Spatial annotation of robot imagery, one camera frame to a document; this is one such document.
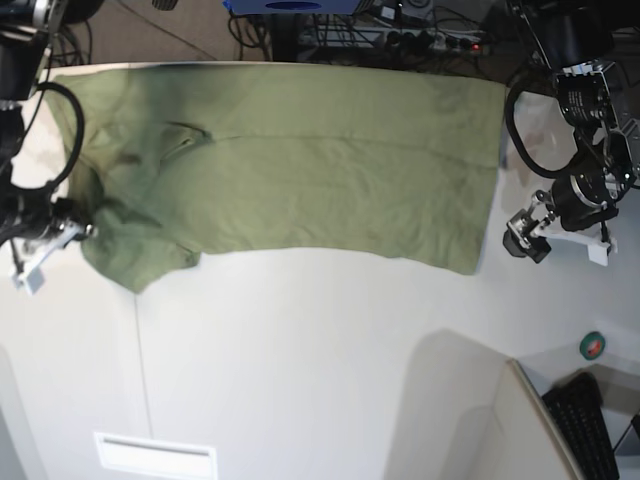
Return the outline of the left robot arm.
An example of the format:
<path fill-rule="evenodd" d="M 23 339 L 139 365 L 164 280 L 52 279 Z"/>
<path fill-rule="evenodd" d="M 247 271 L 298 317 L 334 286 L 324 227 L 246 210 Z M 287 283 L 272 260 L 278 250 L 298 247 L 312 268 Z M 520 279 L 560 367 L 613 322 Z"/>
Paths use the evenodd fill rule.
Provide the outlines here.
<path fill-rule="evenodd" d="M 540 263 L 550 240 L 586 246 L 591 262 L 607 265 L 616 242 L 607 226 L 618 204 L 639 186 L 639 88 L 611 58 L 615 33 L 639 25 L 636 1 L 509 1 L 507 11 L 529 54 L 530 69 L 510 89 L 504 108 L 509 137 L 525 165 L 551 182 L 506 224 L 503 245 L 516 258 Z M 515 106 L 532 84 L 548 83 L 577 150 L 555 170 L 529 154 Z"/>

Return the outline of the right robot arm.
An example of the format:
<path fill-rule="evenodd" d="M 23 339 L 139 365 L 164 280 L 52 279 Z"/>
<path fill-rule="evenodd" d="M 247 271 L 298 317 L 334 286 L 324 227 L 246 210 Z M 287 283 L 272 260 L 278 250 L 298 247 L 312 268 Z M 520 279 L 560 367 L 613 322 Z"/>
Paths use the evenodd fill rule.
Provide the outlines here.
<path fill-rule="evenodd" d="M 88 21 L 101 1 L 3 1 L 1 3 L 1 243 L 11 248 L 10 278 L 34 295 L 44 284 L 41 266 L 57 250 L 94 232 L 76 202 L 57 191 L 80 157 L 85 116 L 76 95 L 41 75 L 51 72 L 53 41 L 72 24 Z M 54 92 L 68 100 L 75 116 L 75 137 L 59 174 L 40 187 L 13 183 L 13 159 L 31 126 L 23 103 L 36 94 Z"/>

